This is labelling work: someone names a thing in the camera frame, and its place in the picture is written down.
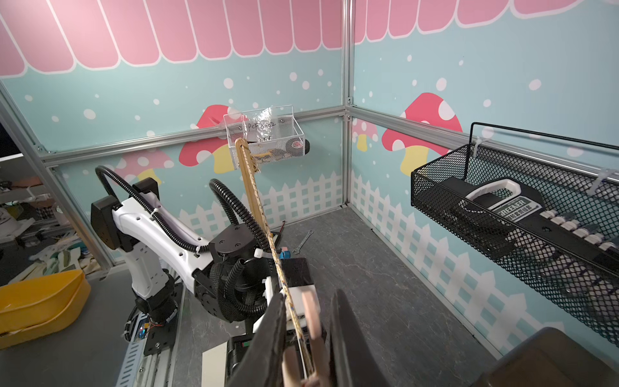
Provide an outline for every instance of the gray floor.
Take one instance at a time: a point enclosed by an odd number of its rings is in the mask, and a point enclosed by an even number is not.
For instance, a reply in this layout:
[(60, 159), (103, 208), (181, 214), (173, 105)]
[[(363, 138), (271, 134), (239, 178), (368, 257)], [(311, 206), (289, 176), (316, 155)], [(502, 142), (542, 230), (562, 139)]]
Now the gray floor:
[[(328, 327), (332, 295), (343, 289), (392, 386), (467, 386), (494, 363), (352, 210), (286, 227), (282, 246), (294, 249), (309, 230), (301, 256), (310, 263), (323, 323)], [(202, 352), (242, 334), (243, 324), (214, 318), (189, 296), (181, 325), (173, 387), (198, 387)]]
[(127, 343), (120, 336), (134, 306), (129, 271), (90, 283), (77, 320), (66, 329), (0, 350), (0, 386), (112, 387)]

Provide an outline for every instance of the red mushroom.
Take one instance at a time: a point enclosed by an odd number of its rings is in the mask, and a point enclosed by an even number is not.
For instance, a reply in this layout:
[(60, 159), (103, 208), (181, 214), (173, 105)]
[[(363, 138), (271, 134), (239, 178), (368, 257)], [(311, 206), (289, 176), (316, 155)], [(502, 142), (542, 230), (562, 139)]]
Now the red mushroom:
[(352, 120), (352, 142), (357, 143), (357, 149), (365, 152), (368, 150), (368, 137), (372, 141), (378, 141), (378, 129), (373, 123), (367, 121), (358, 120), (353, 118)]
[(152, 177), (158, 184), (161, 184), (161, 179), (153, 170), (171, 167), (174, 167), (174, 161), (170, 160), (170, 157), (162, 150), (153, 148), (124, 154), (114, 171), (128, 183), (135, 178), (139, 181)]
[[(199, 129), (214, 128), (223, 121), (223, 116), (226, 114), (230, 114), (233, 119), (241, 119), (241, 113), (234, 108), (225, 105), (211, 105), (200, 117), (197, 127)], [(178, 156), (178, 161), (186, 167), (195, 167), (211, 155), (215, 156), (215, 165), (213, 166), (215, 173), (226, 173), (234, 170), (228, 149), (228, 140), (225, 137), (186, 142)]]
[[(409, 105), (401, 115), (411, 121), (462, 132), (462, 126), (451, 107), (441, 97), (432, 93), (423, 93)], [(395, 130), (387, 129), (383, 134), (383, 146), (389, 151), (406, 149), (400, 171), (410, 176), (416, 168), (428, 162), (428, 153), (432, 149), (440, 155), (448, 152), (445, 147), (420, 140)]]

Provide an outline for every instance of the wire mesh basket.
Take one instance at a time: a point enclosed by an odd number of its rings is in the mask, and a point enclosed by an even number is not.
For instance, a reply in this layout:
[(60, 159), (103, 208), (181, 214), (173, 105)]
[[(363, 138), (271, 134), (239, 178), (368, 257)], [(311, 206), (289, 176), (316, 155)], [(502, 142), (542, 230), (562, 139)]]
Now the wire mesh basket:
[(291, 105), (227, 114), (223, 122), (234, 168), (239, 168), (235, 141), (245, 138), (257, 164), (300, 157), (306, 153), (305, 134)]
[[(619, 185), (483, 144), (475, 150), (475, 124), (544, 136), (473, 123), (469, 144), (411, 173), (411, 205), (619, 346), (619, 250), (601, 248), (619, 235)], [(579, 223), (555, 221), (551, 209)], [(579, 237), (574, 225), (595, 231)]]

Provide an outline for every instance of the yellow plastic tray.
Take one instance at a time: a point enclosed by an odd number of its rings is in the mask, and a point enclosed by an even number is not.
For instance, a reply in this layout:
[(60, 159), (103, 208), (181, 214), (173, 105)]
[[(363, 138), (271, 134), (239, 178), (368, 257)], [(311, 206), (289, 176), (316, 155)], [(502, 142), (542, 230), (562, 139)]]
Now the yellow plastic tray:
[(34, 325), (20, 331), (0, 335), (0, 349), (4, 349), (22, 342), (26, 342), (50, 333), (62, 331), (77, 319), (86, 304), (90, 294), (90, 284), (85, 279), (82, 280), (69, 303), (52, 319), (42, 324)]
[(82, 281), (84, 272), (70, 270), (0, 287), (0, 333), (51, 320), (65, 309)]

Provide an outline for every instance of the black mesh basket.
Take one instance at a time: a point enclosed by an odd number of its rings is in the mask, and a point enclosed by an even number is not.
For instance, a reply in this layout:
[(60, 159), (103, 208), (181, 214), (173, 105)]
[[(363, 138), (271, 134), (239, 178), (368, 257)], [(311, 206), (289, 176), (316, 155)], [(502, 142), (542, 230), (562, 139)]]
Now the black mesh basket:
[[(411, 173), (413, 207), (619, 346), (617, 250), (602, 250), (600, 243), (578, 237), (541, 215), (550, 209), (559, 214), (572, 212), (579, 227), (595, 224), (599, 227), (596, 233), (606, 239), (615, 237), (619, 235), (619, 185), (602, 180), (595, 193), (588, 195), (595, 176), (483, 144), (475, 151), (472, 133), (476, 124), (614, 150), (619, 147), (473, 123), (469, 144)], [(530, 202), (517, 200), (522, 197), (518, 196), (500, 204), (512, 195), (507, 189), (466, 198), (473, 189), (504, 178), (518, 183), (521, 195)]]

